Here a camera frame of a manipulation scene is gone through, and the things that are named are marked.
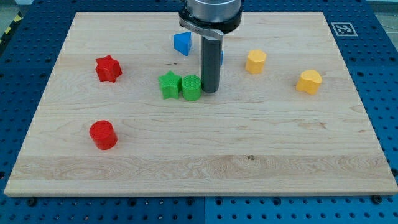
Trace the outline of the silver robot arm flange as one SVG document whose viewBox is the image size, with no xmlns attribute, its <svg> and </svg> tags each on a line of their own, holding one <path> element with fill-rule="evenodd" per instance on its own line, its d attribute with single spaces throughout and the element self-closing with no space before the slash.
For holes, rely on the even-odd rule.
<svg viewBox="0 0 398 224">
<path fill-rule="evenodd" d="M 209 40 L 222 41 L 241 22 L 241 0 L 186 0 L 179 11 L 180 26 Z"/>
</svg>

